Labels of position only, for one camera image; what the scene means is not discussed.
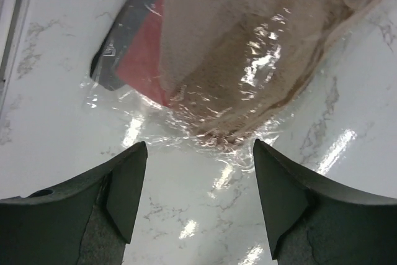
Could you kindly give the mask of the clear bag with beige bra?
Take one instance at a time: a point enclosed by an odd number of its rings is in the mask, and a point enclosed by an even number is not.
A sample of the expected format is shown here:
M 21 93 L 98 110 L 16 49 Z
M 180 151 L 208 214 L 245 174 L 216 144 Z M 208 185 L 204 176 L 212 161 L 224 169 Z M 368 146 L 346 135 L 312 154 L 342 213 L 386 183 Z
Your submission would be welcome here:
M 381 0 L 164 0 L 162 146 L 229 153 L 307 86 L 333 44 Z

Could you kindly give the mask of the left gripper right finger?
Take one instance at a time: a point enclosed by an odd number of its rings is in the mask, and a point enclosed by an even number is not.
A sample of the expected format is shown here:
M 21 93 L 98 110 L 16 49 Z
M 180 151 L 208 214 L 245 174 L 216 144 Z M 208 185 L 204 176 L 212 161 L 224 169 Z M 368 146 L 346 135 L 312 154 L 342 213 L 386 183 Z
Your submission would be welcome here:
M 329 179 L 261 140 L 254 167 L 279 264 L 395 264 L 396 199 Z

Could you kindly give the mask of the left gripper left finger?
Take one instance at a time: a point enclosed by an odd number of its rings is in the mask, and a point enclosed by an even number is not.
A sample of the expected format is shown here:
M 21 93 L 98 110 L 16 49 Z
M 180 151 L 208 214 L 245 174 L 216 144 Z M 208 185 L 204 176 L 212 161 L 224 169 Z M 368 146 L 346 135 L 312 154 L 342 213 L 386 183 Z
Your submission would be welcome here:
M 147 158 L 141 141 L 65 182 L 3 199 L 1 263 L 121 264 Z

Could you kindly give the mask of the clear bag with red bra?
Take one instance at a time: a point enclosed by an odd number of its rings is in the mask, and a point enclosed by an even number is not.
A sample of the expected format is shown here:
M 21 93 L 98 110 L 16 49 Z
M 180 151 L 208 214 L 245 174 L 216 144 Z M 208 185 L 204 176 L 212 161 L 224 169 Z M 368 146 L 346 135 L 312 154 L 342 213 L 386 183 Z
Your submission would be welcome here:
M 91 62 L 88 109 L 132 114 L 167 107 L 161 87 L 163 0 L 126 0 Z

